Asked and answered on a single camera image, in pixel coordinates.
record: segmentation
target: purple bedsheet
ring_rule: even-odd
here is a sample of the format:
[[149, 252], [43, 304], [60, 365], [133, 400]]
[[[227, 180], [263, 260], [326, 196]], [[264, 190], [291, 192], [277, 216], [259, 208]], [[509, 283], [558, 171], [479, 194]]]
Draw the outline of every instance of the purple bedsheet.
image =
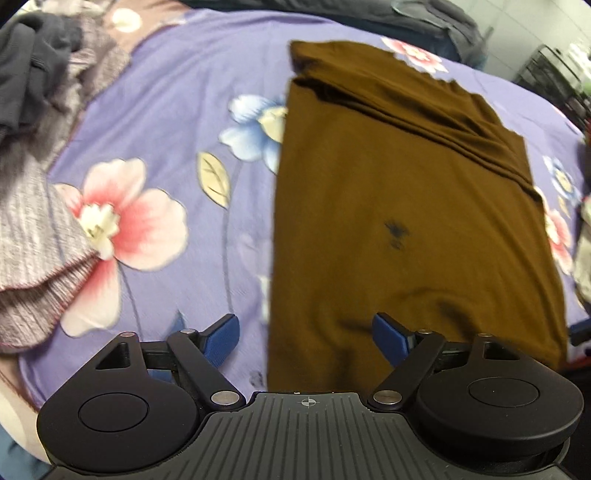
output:
[[[84, 204], [114, 209], [86, 209], [84, 215], [102, 215], [104, 228], [95, 233], [108, 233], [110, 243], [101, 243], [108, 260], [51, 339], [20, 357], [37, 404], [121, 331], [160, 340], [185, 326], [203, 330], [227, 312], [240, 318], [241, 341], [223, 372], [247, 398], [265, 389], [274, 172], [293, 75], [291, 40], [367, 43], [483, 95], [526, 139], [555, 227], [568, 322], [587, 318], [568, 275], [582, 135], [549, 103], [322, 18], [208, 10], [185, 18], [136, 50], [131, 67], [91, 104], [50, 174], [52, 183], [68, 185], [60, 192], [77, 216]], [[573, 358], [581, 354], [583, 347], [572, 349]]]

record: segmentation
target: black metal rack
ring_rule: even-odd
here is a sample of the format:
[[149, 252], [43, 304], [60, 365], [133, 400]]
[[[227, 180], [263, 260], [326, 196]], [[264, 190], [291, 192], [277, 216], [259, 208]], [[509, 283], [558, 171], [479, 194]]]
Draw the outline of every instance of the black metal rack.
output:
[[591, 99], [582, 93], [581, 78], [564, 61], [560, 51], [540, 46], [521, 67], [513, 83], [548, 100], [585, 131], [585, 122], [591, 118]]

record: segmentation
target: white wall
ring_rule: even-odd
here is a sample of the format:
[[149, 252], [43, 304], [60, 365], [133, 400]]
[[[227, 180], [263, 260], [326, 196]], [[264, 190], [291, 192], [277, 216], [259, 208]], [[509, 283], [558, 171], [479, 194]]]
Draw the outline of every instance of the white wall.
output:
[[542, 44], [563, 51], [577, 40], [591, 45], [591, 7], [583, 0], [452, 0], [489, 40], [485, 72], [511, 80]]

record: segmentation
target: pink flower print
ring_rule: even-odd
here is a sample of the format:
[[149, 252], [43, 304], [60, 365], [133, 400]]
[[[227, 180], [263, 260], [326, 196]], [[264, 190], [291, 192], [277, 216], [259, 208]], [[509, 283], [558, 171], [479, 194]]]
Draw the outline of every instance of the pink flower print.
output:
[[536, 191], [544, 203], [546, 235], [548, 235], [552, 257], [562, 272], [570, 275], [573, 269], [573, 258], [570, 256], [569, 248], [572, 246], [573, 238], [569, 226], [558, 210], [550, 210], [542, 191], [539, 188], [536, 188]]
[[392, 40], [391, 38], [382, 37], [382, 41], [388, 48], [400, 55], [405, 55], [411, 63], [429, 73], [435, 73], [436, 71], [447, 72], [447, 68], [443, 66], [441, 58], [430, 51], [414, 47], [400, 40]]
[[56, 185], [101, 258], [61, 318], [61, 328], [69, 336], [117, 323], [121, 309], [118, 261], [137, 270], [159, 270], [187, 246], [184, 207], [162, 190], [142, 192], [145, 179], [145, 164], [135, 158], [94, 165], [82, 191]]

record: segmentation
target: blue flower print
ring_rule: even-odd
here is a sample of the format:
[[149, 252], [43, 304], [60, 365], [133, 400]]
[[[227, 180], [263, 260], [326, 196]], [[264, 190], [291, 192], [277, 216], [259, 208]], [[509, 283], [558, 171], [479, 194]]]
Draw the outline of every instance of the blue flower print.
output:
[[285, 100], [240, 95], [230, 102], [229, 109], [238, 125], [224, 130], [220, 142], [230, 147], [236, 158], [247, 162], [263, 160], [277, 174], [287, 114]]
[[544, 163], [552, 175], [552, 184], [562, 198], [573, 207], [581, 201], [581, 193], [574, 186], [572, 176], [564, 169], [558, 158], [544, 157]]

